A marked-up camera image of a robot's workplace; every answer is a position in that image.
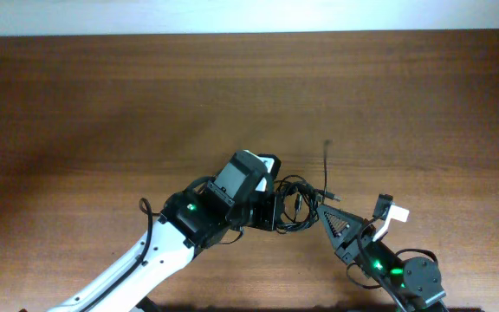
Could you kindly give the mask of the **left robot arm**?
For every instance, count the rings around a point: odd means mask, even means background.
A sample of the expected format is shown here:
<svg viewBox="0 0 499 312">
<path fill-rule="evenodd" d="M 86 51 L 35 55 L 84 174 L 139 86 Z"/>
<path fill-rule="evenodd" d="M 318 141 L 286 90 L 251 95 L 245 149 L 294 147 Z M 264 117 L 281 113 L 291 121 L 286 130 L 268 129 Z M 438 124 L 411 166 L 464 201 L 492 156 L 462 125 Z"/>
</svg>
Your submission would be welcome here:
<svg viewBox="0 0 499 312">
<path fill-rule="evenodd" d="M 272 231 L 274 180 L 281 161 L 273 154 L 235 152 L 217 174 L 173 193 L 160 212 L 142 198 L 148 227 L 139 241 L 56 311 L 134 311 L 166 278 L 203 250 L 221 244 L 227 231 Z"/>
</svg>

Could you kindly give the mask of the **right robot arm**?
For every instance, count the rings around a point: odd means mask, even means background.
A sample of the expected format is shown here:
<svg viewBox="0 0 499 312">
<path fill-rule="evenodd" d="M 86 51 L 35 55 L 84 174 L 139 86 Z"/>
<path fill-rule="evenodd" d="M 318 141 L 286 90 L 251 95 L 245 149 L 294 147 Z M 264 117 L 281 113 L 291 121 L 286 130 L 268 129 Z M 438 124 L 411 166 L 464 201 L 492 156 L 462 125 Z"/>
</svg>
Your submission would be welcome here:
<svg viewBox="0 0 499 312">
<path fill-rule="evenodd" d="M 403 250 L 394 252 L 382 238 L 391 221 L 406 222 L 409 211 L 388 201 L 366 220 L 329 205 L 319 205 L 334 254 L 347 266 L 356 267 L 393 299 L 397 311 L 446 311 L 446 292 L 436 256 L 415 249 L 416 257 L 401 259 Z"/>
</svg>

